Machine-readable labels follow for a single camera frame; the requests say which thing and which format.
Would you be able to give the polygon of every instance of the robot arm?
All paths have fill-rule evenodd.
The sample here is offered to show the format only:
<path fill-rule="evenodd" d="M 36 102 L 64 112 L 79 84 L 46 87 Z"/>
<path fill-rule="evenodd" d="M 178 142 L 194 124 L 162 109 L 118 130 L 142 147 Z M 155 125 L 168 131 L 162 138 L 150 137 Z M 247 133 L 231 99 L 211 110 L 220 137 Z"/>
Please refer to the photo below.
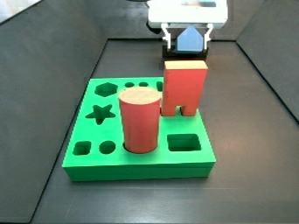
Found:
<path fill-rule="evenodd" d="M 171 49 L 172 28 L 208 29 L 203 38 L 203 49 L 211 41 L 212 29 L 219 29 L 229 20 L 227 0 L 151 0 L 148 5 L 148 28 L 163 30 L 163 40 Z"/>

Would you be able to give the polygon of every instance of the green foam block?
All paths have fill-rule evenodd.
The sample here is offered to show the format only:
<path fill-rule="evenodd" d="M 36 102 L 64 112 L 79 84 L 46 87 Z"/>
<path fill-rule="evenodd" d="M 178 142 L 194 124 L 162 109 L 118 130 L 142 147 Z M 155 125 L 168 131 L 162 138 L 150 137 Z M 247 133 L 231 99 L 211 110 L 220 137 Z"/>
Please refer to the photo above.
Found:
<path fill-rule="evenodd" d="M 118 94 L 164 78 L 91 79 L 72 131 L 63 168 L 72 181 L 208 177 L 216 158 L 202 115 L 160 116 L 158 148 L 134 154 L 124 148 Z"/>

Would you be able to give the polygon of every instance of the hexagon-shaped hole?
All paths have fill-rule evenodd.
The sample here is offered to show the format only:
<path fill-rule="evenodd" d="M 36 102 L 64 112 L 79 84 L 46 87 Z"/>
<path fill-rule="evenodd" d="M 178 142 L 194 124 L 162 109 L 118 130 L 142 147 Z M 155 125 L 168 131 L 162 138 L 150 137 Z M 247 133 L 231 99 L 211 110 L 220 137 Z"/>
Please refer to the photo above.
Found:
<path fill-rule="evenodd" d="M 118 92 L 118 85 L 107 82 L 96 86 L 95 94 L 108 97 Z"/>

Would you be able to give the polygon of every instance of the gray wall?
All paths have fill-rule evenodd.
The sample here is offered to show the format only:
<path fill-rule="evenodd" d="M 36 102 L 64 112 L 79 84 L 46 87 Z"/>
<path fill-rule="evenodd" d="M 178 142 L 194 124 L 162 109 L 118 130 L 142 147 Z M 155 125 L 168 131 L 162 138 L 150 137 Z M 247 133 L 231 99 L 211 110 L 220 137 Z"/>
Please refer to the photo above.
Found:
<path fill-rule="evenodd" d="M 92 14 L 112 39 L 147 39 L 162 35 L 151 33 L 146 27 L 147 7 L 144 3 L 126 0 L 87 0 Z M 211 37 L 216 40 L 237 40 L 249 20 L 258 11 L 265 0 L 229 0 L 229 22 L 216 30 Z"/>
<path fill-rule="evenodd" d="M 0 222 L 28 222 L 107 38 L 87 2 L 51 0 L 0 26 Z"/>
<path fill-rule="evenodd" d="M 299 1 L 267 0 L 238 43 L 299 120 Z"/>

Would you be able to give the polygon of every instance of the square hole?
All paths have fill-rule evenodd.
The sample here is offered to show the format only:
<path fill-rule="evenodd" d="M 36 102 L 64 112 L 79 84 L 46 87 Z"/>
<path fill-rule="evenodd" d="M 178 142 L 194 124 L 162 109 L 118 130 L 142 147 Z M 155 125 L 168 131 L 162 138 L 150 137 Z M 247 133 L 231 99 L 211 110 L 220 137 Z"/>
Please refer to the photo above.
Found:
<path fill-rule="evenodd" d="M 72 153 L 75 156 L 84 156 L 90 154 L 90 149 L 91 142 L 76 142 Z"/>
<path fill-rule="evenodd" d="M 170 151 L 199 151 L 200 140 L 196 134 L 167 135 Z"/>

